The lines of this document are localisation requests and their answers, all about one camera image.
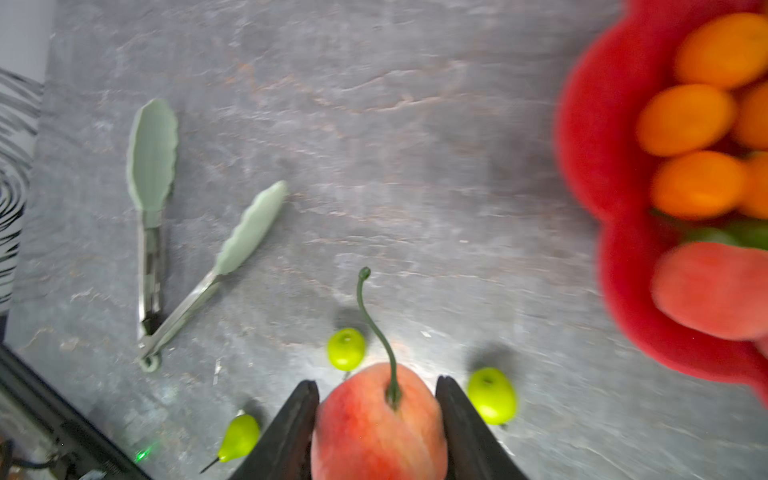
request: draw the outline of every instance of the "green light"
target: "green light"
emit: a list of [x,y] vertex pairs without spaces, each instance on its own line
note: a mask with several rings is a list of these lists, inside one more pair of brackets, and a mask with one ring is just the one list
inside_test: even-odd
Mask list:
[[135,460],[135,462],[136,462],[136,463],[138,463],[138,462],[141,462],[142,460],[144,460],[145,458],[147,458],[151,452],[152,452],[152,447],[151,447],[151,446],[150,446],[150,447],[147,447],[146,449],[142,450],[141,452],[138,452],[138,453],[136,454],[136,460]]

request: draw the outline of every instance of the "black swirl pattern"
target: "black swirl pattern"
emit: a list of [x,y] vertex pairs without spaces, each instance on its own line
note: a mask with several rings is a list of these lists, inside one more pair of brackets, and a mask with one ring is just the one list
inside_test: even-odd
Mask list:
[[8,311],[43,85],[0,68],[0,317]]

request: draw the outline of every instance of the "green fruit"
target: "green fruit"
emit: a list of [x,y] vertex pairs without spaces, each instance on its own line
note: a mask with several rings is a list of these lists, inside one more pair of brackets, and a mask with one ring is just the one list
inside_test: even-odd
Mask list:
[[732,234],[724,232],[718,228],[705,227],[697,228],[686,234],[682,243],[689,242],[709,242],[709,243],[724,243],[726,245],[734,245],[735,247],[741,247],[741,243]]
[[328,360],[343,372],[352,372],[366,355],[366,339],[355,329],[343,329],[328,340]]
[[219,449],[219,460],[228,462],[248,455],[259,441],[259,424],[250,415],[238,415],[227,427]]
[[517,412],[515,389],[499,369],[487,367],[473,373],[467,396],[489,425],[509,422]]
[[736,220],[729,223],[725,230],[744,247],[768,250],[768,222]]

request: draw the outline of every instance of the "tongs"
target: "tongs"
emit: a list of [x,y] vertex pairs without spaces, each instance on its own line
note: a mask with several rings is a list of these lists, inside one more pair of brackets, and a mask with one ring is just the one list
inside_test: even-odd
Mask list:
[[221,247],[214,268],[163,320],[162,212],[174,180],[177,128],[176,116],[167,102],[150,101],[136,113],[128,147],[128,191],[139,217],[138,359],[145,372],[160,366],[162,347],[191,313],[213,296],[218,283],[258,247],[288,195],[288,186],[282,180],[257,194]]

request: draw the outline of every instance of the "bowl of fruit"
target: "bowl of fruit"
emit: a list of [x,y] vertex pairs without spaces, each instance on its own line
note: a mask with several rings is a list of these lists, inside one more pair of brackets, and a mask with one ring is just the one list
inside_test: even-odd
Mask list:
[[565,86],[555,140],[601,223],[605,303],[643,352],[768,405],[768,16],[630,0]]

